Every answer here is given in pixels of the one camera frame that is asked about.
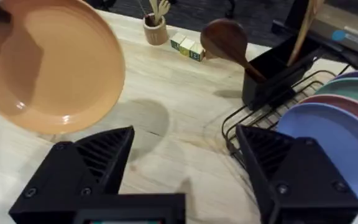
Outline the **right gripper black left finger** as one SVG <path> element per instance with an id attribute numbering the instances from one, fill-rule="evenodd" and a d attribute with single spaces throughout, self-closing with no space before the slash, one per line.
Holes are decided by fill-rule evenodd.
<path id="1" fill-rule="evenodd" d="M 116 195 L 133 126 L 54 144 L 9 210 L 15 223 L 73 223 L 81 199 Z"/>

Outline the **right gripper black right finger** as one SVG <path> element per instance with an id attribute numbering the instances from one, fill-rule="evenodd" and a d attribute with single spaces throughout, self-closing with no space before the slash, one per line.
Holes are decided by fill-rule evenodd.
<path id="1" fill-rule="evenodd" d="M 236 136 L 261 223 L 355 220 L 358 198 L 316 140 L 244 125 Z"/>

